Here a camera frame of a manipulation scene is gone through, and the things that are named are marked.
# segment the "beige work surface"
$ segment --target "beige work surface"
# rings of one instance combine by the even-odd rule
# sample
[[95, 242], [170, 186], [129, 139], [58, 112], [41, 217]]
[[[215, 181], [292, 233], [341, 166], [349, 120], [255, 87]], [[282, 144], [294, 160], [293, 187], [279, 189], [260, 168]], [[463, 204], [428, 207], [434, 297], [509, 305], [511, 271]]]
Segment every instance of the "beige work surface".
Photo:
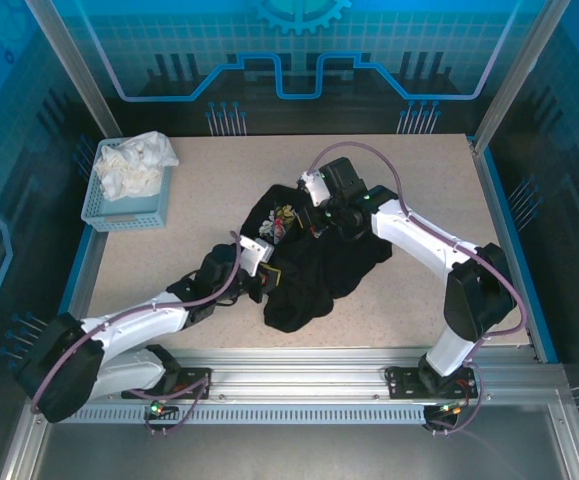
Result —
[[[200, 266], [217, 243], [230, 243], [270, 185], [293, 186], [322, 149], [356, 140], [384, 152], [402, 178], [407, 204], [465, 240], [496, 240], [464, 135], [356, 135], [174, 138], [167, 226], [110, 233], [89, 315], [118, 311], [158, 294]], [[394, 188], [387, 167], [355, 147], [330, 152], [322, 164], [349, 157], [368, 187]], [[430, 346], [445, 325], [444, 286], [422, 264], [394, 247], [333, 312], [286, 334], [265, 326], [263, 306], [247, 297], [161, 343], [170, 348]], [[517, 309], [499, 327], [518, 321]], [[526, 344], [521, 332], [491, 343]]]

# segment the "purple cable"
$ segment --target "purple cable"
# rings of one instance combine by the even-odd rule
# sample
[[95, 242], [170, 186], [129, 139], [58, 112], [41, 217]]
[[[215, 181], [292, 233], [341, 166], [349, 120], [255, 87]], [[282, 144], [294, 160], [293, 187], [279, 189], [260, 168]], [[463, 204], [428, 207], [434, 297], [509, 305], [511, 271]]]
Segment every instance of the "purple cable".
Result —
[[411, 212], [409, 211], [409, 208], [407, 208], [407, 204], [405, 203], [405, 199], [404, 199], [404, 195], [403, 195], [403, 189], [402, 189], [402, 183], [400, 181], [400, 175], [398, 175], [398, 171], [396, 170], [396, 168], [393, 166], [391, 161], [389, 161], [389, 159], [382, 152], [380, 152], [379, 150], [377, 150], [377, 149], [375, 149], [375, 148], [373, 148], [365, 143], [361, 143], [361, 142], [349, 141], [349, 142], [334, 143], [333, 145], [328, 146], [322, 152], [320, 152], [320, 154], [316, 157], [316, 159], [313, 161], [313, 163], [309, 167], [309, 170], [307, 171], [307, 173], [311, 174], [316, 169], [316, 166], [318, 165], [320, 160], [322, 160], [322, 158], [327, 153], [329, 153], [331, 150], [334, 150], [334, 149], [339, 148], [339, 147], [363, 148], [365, 150], [370, 151], [371, 153], [376, 155], [380, 160], [382, 160], [385, 163], [385, 165], [387, 165], [389, 170], [391, 170], [391, 173], [393, 174], [393, 178], [396, 181], [396, 191], [398, 193], [398, 202], [400, 203], [400, 208], [402, 209], [404, 214], [407, 216], [407, 219], [410, 220], [414, 225], [418, 226], [419, 228], [421, 228], [422, 230], [427, 232], [432, 237], [443, 242], [445, 245], [448, 245], [448, 246], [454, 248], [458, 252], [463, 253], [463, 254], [467, 255], [469, 258], [476, 261], [481, 267], [483, 267], [485, 270], [487, 270], [489, 273], [491, 273], [496, 278], [496, 280], [498, 280], [507, 289], [509, 294], [513, 297], [514, 301], [518, 304], [518, 309], [520, 310], [520, 322], [518, 322], [518, 325], [516, 325], [513, 328], [509, 328], [507, 330], [500, 330], [499, 332], [486, 333], [485, 336], [483, 336], [480, 340], [478, 340], [476, 342], [476, 344], [474, 345], [474, 347], [471, 349], [471, 351], [469, 352], [469, 354], [465, 358], [465, 363], [468, 363], [469, 361], [471, 361], [473, 356], [480, 349], [480, 347], [482, 347], [482, 345], [485, 343], [485, 341], [488, 338], [500, 337], [503, 335], [510, 335], [512, 333], [519, 332], [520, 330], [525, 328], [525, 326], [527, 325], [527, 307], [525, 306], [525, 303], [522, 300], [522, 297], [516, 291], [514, 286], [511, 284], [511, 282], [509, 280], [507, 280], [504, 277], [504, 275], [502, 275], [498, 270], [496, 270], [491, 264], [487, 263], [482, 257], [479, 257], [474, 252], [463, 247], [462, 245], [456, 244], [452, 239], [447, 238], [444, 235], [436, 232], [431, 227], [428, 227], [423, 222], [418, 220], [414, 215], [411, 214]]
[[462, 422], [457, 427], [452, 428], [451, 430], [445, 430], [445, 435], [451, 435], [453, 433], [460, 432], [461, 430], [464, 430], [465, 427], [467, 425], [469, 425], [474, 418], [476, 418], [476, 415], [478, 415], [478, 412], [480, 411], [480, 407], [482, 407], [482, 399], [485, 396], [484, 383], [482, 381], [482, 372], [480, 371], [480, 367], [478, 365], [476, 365], [475, 363], [468, 363], [468, 362], [463, 363], [463, 365], [465, 367], [473, 368], [476, 371], [476, 373], [478, 373], [478, 383], [480, 384], [480, 388], [479, 388], [480, 392], [478, 395], [478, 401], [476, 402], [476, 406], [473, 407], [471, 414], [467, 417], [467, 420]]
[[[191, 414], [196, 409], [196, 406], [198, 405], [198, 402], [200, 401], [200, 397], [202, 397], [202, 394], [205, 393], [205, 390], [207, 389], [208, 383], [209, 383], [209, 381], [207, 380], [207, 377], [202, 377], [196, 383], [189, 385], [188, 387], [180, 390], [179, 392], [172, 393], [171, 395], [165, 395], [163, 397], [154, 397], [153, 395], [147, 395], [146, 393], [143, 393], [139, 390], [129, 390], [129, 391], [131, 393], [133, 393], [134, 395], [136, 395], [140, 398], [144, 398], [146, 400], [163, 401], [163, 400], [171, 400], [173, 398], [180, 397], [186, 393], [193, 392], [196, 387], [202, 386], [202, 388], [198, 392], [198, 395], [196, 395], [196, 398], [194, 399], [193, 403], [191, 404], [191, 407], [189, 408], [189, 410], [187, 411], [185, 416], [182, 417], [182, 420], [180, 420], [178, 423], [176, 423], [173, 427], [169, 427], [167, 429], [164, 429], [164, 427], [163, 427], [162, 433], [163, 433], [163, 435], [166, 435], [167, 432], [169, 432], [169, 433], [174, 432], [175, 430], [178, 430], [180, 427], [182, 427], [185, 423], [187, 423], [187, 420], [189, 420], [189, 418], [191, 417]], [[155, 428], [153, 428], [151, 426], [151, 424], [149, 423], [149, 417], [145, 418], [145, 427], [147, 428], [147, 430], [149, 430], [149, 432], [151, 432], [151, 435], [154, 435], [155, 432], [157, 432], [157, 430]]]
[[78, 349], [87, 340], [89, 340], [91, 337], [93, 337], [97, 333], [104, 331], [108, 326], [111, 326], [114, 323], [122, 320], [123, 318], [128, 317], [129, 315], [133, 315], [134, 313], [140, 313], [140, 312], [145, 312], [147, 310], [156, 310], [156, 309], [163, 309], [163, 308], [197, 307], [198, 305], [204, 305], [207, 302], [215, 300], [220, 295], [222, 295], [231, 286], [231, 283], [233, 282], [234, 278], [236, 278], [236, 274], [238, 273], [238, 269], [240, 268], [240, 237], [238, 236], [238, 234], [236, 232], [231, 231], [229, 233], [236, 241], [236, 261], [233, 264], [233, 269], [231, 270], [229, 277], [227, 278], [227, 280], [225, 281], [225, 283], [222, 287], [220, 287], [217, 291], [215, 291], [211, 295], [209, 295], [205, 298], [201, 298], [199, 300], [194, 300], [192, 302], [164, 302], [164, 303], [157, 303], [155, 305], [149, 304], [149, 305], [141, 305], [139, 307], [133, 307], [133, 308], [130, 308], [129, 310], [125, 310], [124, 312], [120, 312], [119, 314], [110, 318], [108, 321], [103, 322], [100, 325], [98, 325], [97, 327], [93, 328], [91, 331], [89, 331], [88, 333], [86, 333], [85, 335], [80, 337], [71, 347], [69, 347], [65, 351], [65, 353], [63, 353], [62, 356], [58, 359], [58, 361], [54, 364], [54, 366], [51, 367], [51, 370], [49, 370], [49, 373], [47, 373], [47, 376], [44, 378], [44, 380], [42, 381], [42, 383], [38, 387], [38, 390], [36, 390], [35, 395], [31, 399], [31, 412], [34, 414], [39, 413], [38, 402], [40, 401], [40, 398], [42, 398], [42, 395], [45, 393], [45, 390], [49, 386], [49, 383], [51, 382], [51, 380], [53, 380], [53, 377], [56, 376], [56, 373], [58, 373], [58, 371], [62, 368], [62, 366], [67, 362], [69, 357], [71, 357], [71, 355], [76, 353], [76, 351], [78, 351]]
[[[435, 423], [436, 425], [440, 425], [441, 427], [451, 428], [450, 424], [442, 422], [440, 420], [432, 420], [431, 423]], [[509, 470], [515, 473], [518, 476], [518, 478], [523, 480], [527, 478], [509, 460], [507, 460], [496, 447], [494, 447], [491, 443], [482, 438], [480, 435], [476, 435], [475, 433], [470, 432], [468, 430], [465, 430], [462, 433], [482, 443], [485, 446], [485, 448], [487, 448], [491, 453], [493, 453], [496, 457], [498, 457], [498, 460], [500, 460], [504, 465], [506, 465]]]

